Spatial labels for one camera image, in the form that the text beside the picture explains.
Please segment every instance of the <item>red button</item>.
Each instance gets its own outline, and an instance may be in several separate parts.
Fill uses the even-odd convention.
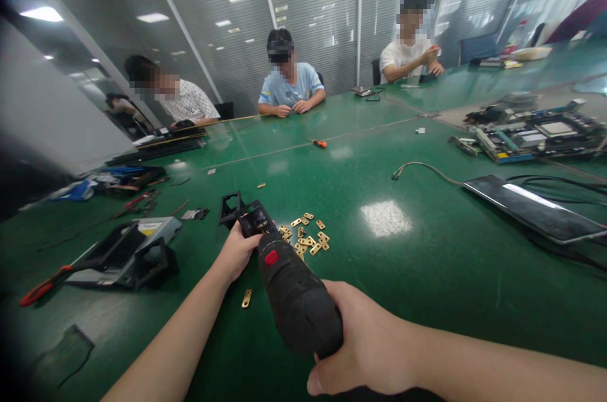
[[[266,264],[268,266],[272,266],[278,260],[278,252],[273,250],[269,254],[266,255]]]

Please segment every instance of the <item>cordless drill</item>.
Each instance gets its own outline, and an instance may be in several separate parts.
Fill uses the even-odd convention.
[[[322,281],[278,233],[257,247],[259,272],[278,334],[296,353],[326,358],[343,344],[341,315]]]

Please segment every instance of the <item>light blue t-shirt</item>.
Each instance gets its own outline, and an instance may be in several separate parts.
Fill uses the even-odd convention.
[[[324,89],[314,67],[307,63],[297,63],[297,85],[291,86],[280,71],[272,70],[259,95],[259,103],[272,106],[287,105],[292,107],[300,100],[308,100],[314,92]]]

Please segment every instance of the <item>person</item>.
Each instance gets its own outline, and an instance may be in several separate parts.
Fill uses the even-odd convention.
[[[607,0],[587,0],[557,26],[544,43],[551,44],[570,40],[581,30],[588,29],[590,23],[605,11],[607,11]]]
[[[152,125],[143,114],[131,103],[127,95],[115,94],[110,92],[106,94],[106,104],[111,113],[128,113],[132,115],[138,123],[145,126],[148,131],[152,131]]]
[[[297,62],[291,33],[273,29],[267,37],[267,56],[274,69],[264,80],[259,96],[259,114],[286,118],[310,111],[327,96],[318,73],[307,63]]]
[[[424,12],[434,0],[401,0],[400,14],[396,16],[400,25],[398,38],[392,41],[379,59],[381,83],[393,83],[401,78],[422,74],[423,66],[436,76],[445,71],[436,60],[440,47],[418,34]]]
[[[226,291],[260,238],[244,238],[236,222],[211,268],[103,402],[184,399]],[[317,360],[307,382],[312,396],[363,385],[383,394],[421,387],[462,402],[590,402],[607,394],[606,369],[414,324],[347,283],[323,283],[340,310],[344,342]]]
[[[202,89],[194,83],[169,75],[143,56],[130,56],[125,62],[129,81],[148,88],[160,99],[166,112],[177,121],[189,119],[197,126],[216,122],[219,113]]]

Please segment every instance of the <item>wall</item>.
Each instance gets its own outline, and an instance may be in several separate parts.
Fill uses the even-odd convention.
[[[0,19],[0,128],[41,160],[78,175],[132,149],[103,113]]]

